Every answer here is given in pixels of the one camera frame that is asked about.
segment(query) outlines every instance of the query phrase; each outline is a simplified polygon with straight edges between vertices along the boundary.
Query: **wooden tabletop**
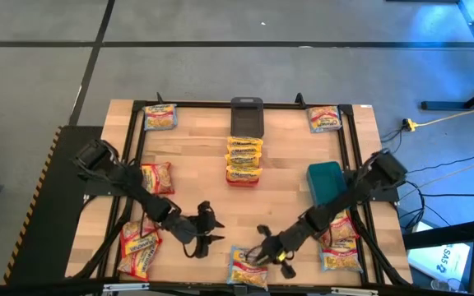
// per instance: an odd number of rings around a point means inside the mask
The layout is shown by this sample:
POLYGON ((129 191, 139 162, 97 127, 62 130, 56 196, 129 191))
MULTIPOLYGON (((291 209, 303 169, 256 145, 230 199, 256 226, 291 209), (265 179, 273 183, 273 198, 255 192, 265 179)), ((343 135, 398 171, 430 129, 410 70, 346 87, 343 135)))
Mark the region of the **wooden tabletop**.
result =
MULTIPOLYGON (((123 150, 132 100, 114 99, 105 119, 102 139, 123 150)), ((381 149, 374 111, 370 105, 354 105, 354 118, 363 159, 381 149)), ((177 108, 179 124, 170 131, 148 132, 142 163, 172 164, 175 194, 170 195, 185 215, 196 215, 197 204, 208 200, 217 219, 225 225, 213 234, 225 236, 210 246, 209 256, 188 259, 182 245, 169 232, 160 232, 163 243, 151 263, 150 281, 180 283, 225 283, 230 247, 253 247, 263 240, 258 224, 267 224, 273 233, 288 228, 297 216, 312 205, 306 170, 309 164, 337 161, 341 165, 337 132, 309 132, 302 110, 264 110, 264 144, 259 185, 254 188, 230 187, 225 181, 226 138, 230 135, 230 109, 177 108)), ((142 112, 134 135, 138 135, 142 112)), ((347 148, 354 164, 349 127, 344 121, 347 148)), ((135 155, 133 139, 130 158, 135 155)), ((66 276, 76 274, 100 246, 109 217, 111 197, 98 197, 81 214, 66 276)), ((388 202, 371 202, 374 227, 380 248, 400 275, 411 282, 397 213, 388 202)), ((139 220, 142 209, 135 203, 132 220, 139 220)), ((109 253, 106 275, 112 275, 118 243, 109 253)), ((193 241, 188 245, 192 252, 193 241)), ((375 282, 372 258, 365 245, 370 282, 375 282)), ((278 266, 269 266, 268 284, 359 285, 360 276, 350 271, 322 272, 318 243, 308 239, 290 262, 298 275, 285 279, 278 266)))

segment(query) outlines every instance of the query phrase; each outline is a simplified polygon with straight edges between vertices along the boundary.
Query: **yellow and black hazard stripe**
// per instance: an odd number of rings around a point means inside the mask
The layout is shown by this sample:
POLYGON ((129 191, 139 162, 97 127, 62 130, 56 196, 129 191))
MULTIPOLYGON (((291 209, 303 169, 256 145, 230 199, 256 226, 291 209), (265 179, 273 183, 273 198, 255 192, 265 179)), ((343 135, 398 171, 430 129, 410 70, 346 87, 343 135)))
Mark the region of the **yellow and black hazard stripe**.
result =
POLYGON ((47 175, 47 171, 49 170, 50 160, 53 157, 54 150, 56 149, 56 145, 58 144, 58 138, 59 138, 59 133, 61 132, 61 129, 62 127, 58 127, 58 129, 54 133, 53 144, 50 146, 49 154, 47 155, 47 160, 44 163, 44 167, 41 169, 41 175, 39 176, 38 183, 36 184, 36 189, 34 190, 32 201, 29 204, 29 209, 26 212, 25 220, 23 221, 23 225, 21 226, 20 233, 17 236, 17 241, 14 244, 14 249, 12 250, 10 260, 7 263, 7 269, 5 270, 5 275, 3 276, 2 284, 7 284, 8 280, 10 279, 10 275, 12 273, 12 267, 14 266, 14 263, 16 261, 17 253, 20 251, 23 238, 26 235, 27 226, 29 225, 30 219, 32 219, 32 214, 34 213, 36 200, 40 196, 40 190, 43 185, 43 181, 45 180, 45 176, 47 175))

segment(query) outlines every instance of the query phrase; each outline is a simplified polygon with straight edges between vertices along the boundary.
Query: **black mat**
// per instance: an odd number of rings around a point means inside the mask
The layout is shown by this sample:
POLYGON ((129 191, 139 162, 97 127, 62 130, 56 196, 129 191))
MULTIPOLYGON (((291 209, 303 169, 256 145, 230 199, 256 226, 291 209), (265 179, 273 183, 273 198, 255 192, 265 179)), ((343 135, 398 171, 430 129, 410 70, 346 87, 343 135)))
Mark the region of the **black mat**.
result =
POLYGON ((66 126, 56 133, 7 265, 7 284, 41 284, 65 276, 86 188, 70 159, 101 132, 102 127, 66 126))

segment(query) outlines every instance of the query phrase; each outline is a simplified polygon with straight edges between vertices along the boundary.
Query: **yellow cable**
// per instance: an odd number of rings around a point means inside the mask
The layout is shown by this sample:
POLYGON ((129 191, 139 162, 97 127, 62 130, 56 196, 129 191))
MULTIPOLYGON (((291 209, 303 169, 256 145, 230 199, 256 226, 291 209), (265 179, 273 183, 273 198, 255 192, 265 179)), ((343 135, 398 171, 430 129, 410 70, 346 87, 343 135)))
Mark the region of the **yellow cable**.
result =
POLYGON ((427 123, 416 123, 415 124, 415 127, 424 127, 424 126, 427 126, 427 125, 430 125, 430 124, 433 124, 433 123, 439 123, 443 120, 447 120, 447 119, 451 119, 451 118, 456 118, 458 116, 462 116, 462 115, 466 115, 466 114, 470 114, 470 113, 474 113, 474 109, 473 110, 469 110, 469 111, 466 111, 466 112, 462 112, 462 113, 456 113, 454 115, 451 115, 451 116, 448 116, 446 118, 440 118, 440 119, 436 119, 436 120, 432 120, 432 121, 429 121, 427 123))
POLYGON ((415 189, 409 191, 406 195, 404 195, 402 198, 400 198, 400 201, 401 201, 402 199, 404 199, 406 196, 408 196, 409 194, 415 192, 416 189, 420 189, 420 188, 425 187, 425 186, 427 186, 427 185, 429 185, 429 184, 431 184, 431 183, 440 181, 440 180, 443 179, 443 178, 447 178, 447 177, 453 176, 453 175, 455 175, 455 174, 457 174, 457 173, 461 173, 461 172, 463 172, 463 171, 467 171, 468 169, 471 169, 471 168, 474 168, 474 164, 472 164, 472 165, 470 165, 470 166, 467 166, 467 167, 465 167, 465 168, 463 168, 463 169, 459 169, 459 170, 456 171, 456 172, 448 173, 448 174, 446 174, 446 175, 444 175, 444 176, 442 176, 442 177, 440 177, 440 178, 436 178, 436 179, 431 180, 431 181, 429 181, 429 182, 427 182, 427 183, 421 184, 418 188, 415 188, 415 189))

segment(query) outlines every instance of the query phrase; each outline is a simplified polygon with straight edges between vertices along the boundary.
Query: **gray concrete floor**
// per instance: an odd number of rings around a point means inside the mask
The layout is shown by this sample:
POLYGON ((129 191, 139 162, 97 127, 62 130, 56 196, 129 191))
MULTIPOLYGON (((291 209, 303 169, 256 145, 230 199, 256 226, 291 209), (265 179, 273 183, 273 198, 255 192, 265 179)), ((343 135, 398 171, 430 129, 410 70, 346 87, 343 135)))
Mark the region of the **gray concrete floor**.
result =
MULTIPOLYGON (((0 0, 0 39, 93 40, 105 0, 0 0)), ((468 2, 470 13, 474 15, 468 2)), ((384 0, 123 0, 106 40, 473 41, 453 4, 384 0)), ((67 122, 89 49, 0 49, 0 282, 56 126, 67 122)), ((380 134, 417 122, 422 100, 469 98, 474 49, 102 49, 79 124, 102 125, 110 99, 372 104, 380 134)), ((474 155, 474 114, 403 135, 397 157, 410 169, 474 155)), ((411 176, 422 184, 465 167, 411 176)), ((401 194, 411 190, 400 188, 401 194)), ((424 192, 474 193, 474 169, 424 192)), ((474 198, 431 197, 449 223, 474 220, 474 198)), ((419 206, 417 196, 401 203, 419 206)), ((443 225, 430 211, 425 219, 443 225)))

